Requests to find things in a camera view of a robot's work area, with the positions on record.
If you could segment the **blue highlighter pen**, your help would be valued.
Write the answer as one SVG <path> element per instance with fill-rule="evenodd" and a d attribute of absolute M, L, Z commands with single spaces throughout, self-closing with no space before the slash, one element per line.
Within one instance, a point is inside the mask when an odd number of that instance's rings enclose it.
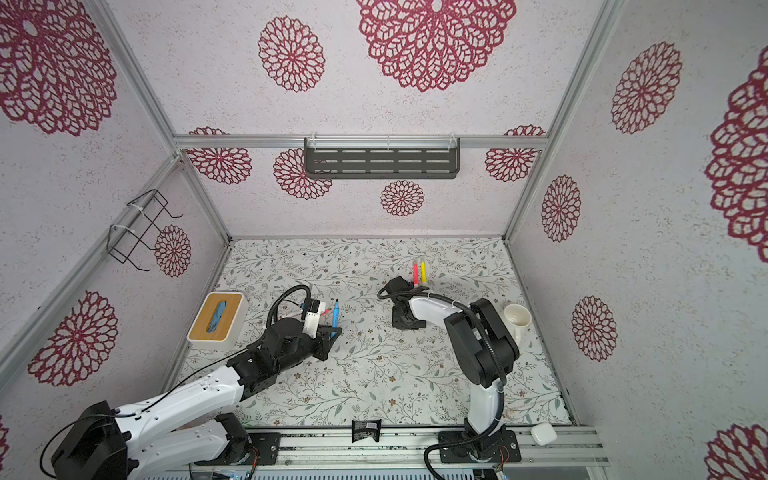
<path fill-rule="evenodd" d="M 332 316 L 332 327 L 334 329 L 338 327 L 340 317 L 341 317 L 340 301 L 336 299 L 334 302 L 333 316 Z"/>

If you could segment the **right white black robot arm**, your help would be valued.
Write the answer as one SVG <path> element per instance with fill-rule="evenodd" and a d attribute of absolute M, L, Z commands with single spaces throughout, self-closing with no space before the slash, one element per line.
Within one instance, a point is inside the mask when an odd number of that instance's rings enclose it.
<path fill-rule="evenodd" d="M 472 386 L 465 420 L 467 443 L 485 442 L 502 428 L 507 376 L 519 348 L 495 307 L 487 299 L 469 305 L 427 291 L 380 294 L 393 302 L 399 328 L 429 323 L 442 326 L 456 361 Z"/>

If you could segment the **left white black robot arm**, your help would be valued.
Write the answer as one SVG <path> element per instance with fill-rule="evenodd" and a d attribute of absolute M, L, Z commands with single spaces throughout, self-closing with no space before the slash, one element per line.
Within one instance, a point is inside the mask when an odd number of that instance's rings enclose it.
<path fill-rule="evenodd" d="M 280 319 L 191 383 L 116 408 L 91 405 L 60 430 L 62 442 L 40 469 L 55 479 L 142 479 L 184 464 L 236 463 L 252 442 L 232 407 L 309 357 L 327 360 L 341 333 L 320 325 L 309 334 L 303 321 Z"/>

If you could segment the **wooden lid tissue box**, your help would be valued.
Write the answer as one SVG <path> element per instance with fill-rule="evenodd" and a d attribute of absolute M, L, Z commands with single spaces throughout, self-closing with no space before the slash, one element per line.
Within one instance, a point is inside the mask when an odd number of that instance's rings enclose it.
<path fill-rule="evenodd" d="M 229 350 L 235 346 L 242 330 L 249 303 L 245 295 L 235 291 L 207 294 L 187 334 L 192 348 Z"/>

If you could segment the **white ceramic mug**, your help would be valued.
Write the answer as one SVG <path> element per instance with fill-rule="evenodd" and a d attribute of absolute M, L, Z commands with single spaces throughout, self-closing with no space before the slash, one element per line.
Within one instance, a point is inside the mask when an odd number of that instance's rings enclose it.
<path fill-rule="evenodd" d="M 521 304 L 510 303 L 503 309 L 503 321 L 517 346 L 521 347 L 532 324 L 531 312 Z"/>

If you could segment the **white small puck device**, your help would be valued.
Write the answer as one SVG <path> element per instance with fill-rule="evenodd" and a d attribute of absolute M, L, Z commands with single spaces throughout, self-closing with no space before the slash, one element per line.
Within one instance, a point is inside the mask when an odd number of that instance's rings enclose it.
<path fill-rule="evenodd" d="M 547 446 L 553 444 L 558 438 L 558 434 L 554 426 L 548 422 L 534 425 L 530 429 L 530 435 L 533 442 L 537 446 Z"/>

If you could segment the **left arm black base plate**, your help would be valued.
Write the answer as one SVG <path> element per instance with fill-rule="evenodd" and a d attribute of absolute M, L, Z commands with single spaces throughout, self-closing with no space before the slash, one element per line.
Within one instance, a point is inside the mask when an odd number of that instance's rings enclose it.
<path fill-rule="evenodd" d="M 250 433 L 249 439 L 236 439 L 215 459 L 195 462 L 195 466 L 271 466 L 280 449 L 279 433 Z"/>

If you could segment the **small black clip bracket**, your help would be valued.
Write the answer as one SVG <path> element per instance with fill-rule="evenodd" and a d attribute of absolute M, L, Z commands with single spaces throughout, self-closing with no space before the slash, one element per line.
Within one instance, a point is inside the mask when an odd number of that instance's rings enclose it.
<path fill-rule="evenodd" d="M 382 430 L 382 420 L 353 420 L 351 424 L 352 442 L 372 439 L 378 443 Z"/>

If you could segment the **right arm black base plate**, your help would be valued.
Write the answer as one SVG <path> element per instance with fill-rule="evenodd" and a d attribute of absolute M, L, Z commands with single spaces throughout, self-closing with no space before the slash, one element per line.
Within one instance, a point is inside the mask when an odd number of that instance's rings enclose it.
<path fill-rule="evenodd" d="M 438 443 L 440 461 L 446 464 L 464 463 L 519 463 L 522 460 L 521 450 L 515 432 L 502 426 L 490 437 L 473 443 L 445 447 L 447 443 L 455 443 L 467 438 L 464 431 L 441 431 Z"/>

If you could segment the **dark grey wall shelf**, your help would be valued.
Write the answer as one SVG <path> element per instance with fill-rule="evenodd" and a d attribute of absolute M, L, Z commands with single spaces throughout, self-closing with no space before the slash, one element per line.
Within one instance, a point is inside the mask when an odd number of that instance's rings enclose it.
<path fill-rule="evenodd" d="M 304 168 L 313 180 L 447 180 L 460 171 L 460 149 L 456 137 L 425 141 L 307 137 Z"/>

